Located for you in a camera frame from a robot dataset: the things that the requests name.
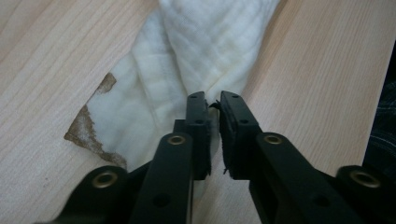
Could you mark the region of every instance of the white towel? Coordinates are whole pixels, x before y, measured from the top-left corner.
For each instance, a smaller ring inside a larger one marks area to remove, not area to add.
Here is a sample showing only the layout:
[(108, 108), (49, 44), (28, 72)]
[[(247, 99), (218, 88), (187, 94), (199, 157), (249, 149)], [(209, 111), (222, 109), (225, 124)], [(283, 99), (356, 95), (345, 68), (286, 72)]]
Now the white towel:
[(110, 71), (116, 82), (92, 96), (66, 138), (128, 171), (151, 160), (189, 94), (204, 91), (211, 104), (242, 91), (277, 3), (161, 0)]

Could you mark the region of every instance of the wood grain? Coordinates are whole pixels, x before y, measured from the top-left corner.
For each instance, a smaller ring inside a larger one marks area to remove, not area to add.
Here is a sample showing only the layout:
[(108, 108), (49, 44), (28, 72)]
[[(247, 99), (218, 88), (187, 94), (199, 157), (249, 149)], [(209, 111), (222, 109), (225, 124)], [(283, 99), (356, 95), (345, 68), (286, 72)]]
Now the wood grain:
[[(0, 3), (0, 223), (48, 221), (106, 164), (64, 141), (70, 123), (130, 48), (157, 2)], [(396, 37), (396, 2), (281, 1), (243, 95), (265, 131), (322, 171), (364, 156)], [(194, 223), (259, 223), (247, 182), (221, 154)]]

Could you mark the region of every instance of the quilted fabric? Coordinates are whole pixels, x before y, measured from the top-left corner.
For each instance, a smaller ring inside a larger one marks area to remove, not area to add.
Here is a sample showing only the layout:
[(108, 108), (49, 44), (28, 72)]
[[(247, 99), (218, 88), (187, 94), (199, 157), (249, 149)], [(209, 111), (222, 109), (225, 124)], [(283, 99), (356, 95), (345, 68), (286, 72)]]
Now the quilted fabric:
[(222, 90), (242, 91), (277, 3), (161, 0), (110, 71), (111, 90), (92, 96), (69, 134), (98, 154), (117, 155), (129, 171), (151, 160), (174, 120), (184, 119), (189, 94), (204, 91), (211, 104)]

